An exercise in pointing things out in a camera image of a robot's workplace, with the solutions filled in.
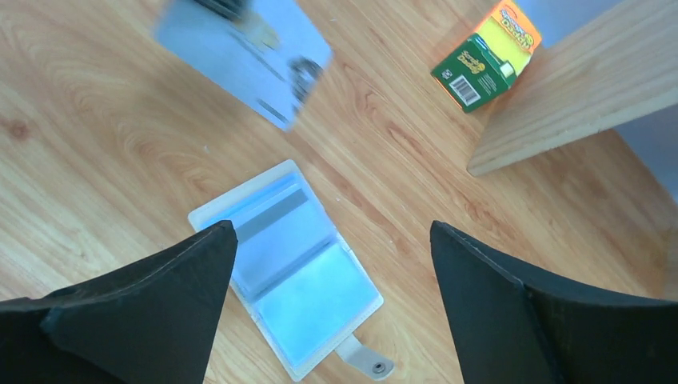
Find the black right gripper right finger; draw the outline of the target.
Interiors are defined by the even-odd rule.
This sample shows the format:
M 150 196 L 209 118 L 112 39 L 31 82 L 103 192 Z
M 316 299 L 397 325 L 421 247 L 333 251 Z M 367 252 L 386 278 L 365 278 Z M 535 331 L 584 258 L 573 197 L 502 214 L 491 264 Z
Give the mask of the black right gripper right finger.
M 674 301 L 563 277 L 440 221 L 430 246 L 465 382 L 676 382 Z

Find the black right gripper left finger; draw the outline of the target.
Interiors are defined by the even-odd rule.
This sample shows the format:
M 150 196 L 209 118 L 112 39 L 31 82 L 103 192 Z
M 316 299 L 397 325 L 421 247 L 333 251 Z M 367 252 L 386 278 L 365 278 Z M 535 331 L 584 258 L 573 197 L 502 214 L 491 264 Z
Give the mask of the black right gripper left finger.
M 222 220 L 43 298 L 2 302 L 2 382 L 202 382 L 236 249 Z

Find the grey translucent card holder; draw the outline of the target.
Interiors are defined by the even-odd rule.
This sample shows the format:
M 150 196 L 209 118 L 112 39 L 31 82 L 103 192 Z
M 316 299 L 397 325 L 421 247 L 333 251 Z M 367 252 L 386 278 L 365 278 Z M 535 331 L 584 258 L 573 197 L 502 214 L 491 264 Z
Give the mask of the grey translucent card holder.
M 394 362 L 356 329 L 384 302 L 297 164 L 286 160 L 199 206 L 196 230 L 233 224 L 234 293 L 295 381 L 330 354 L 374 381 Z

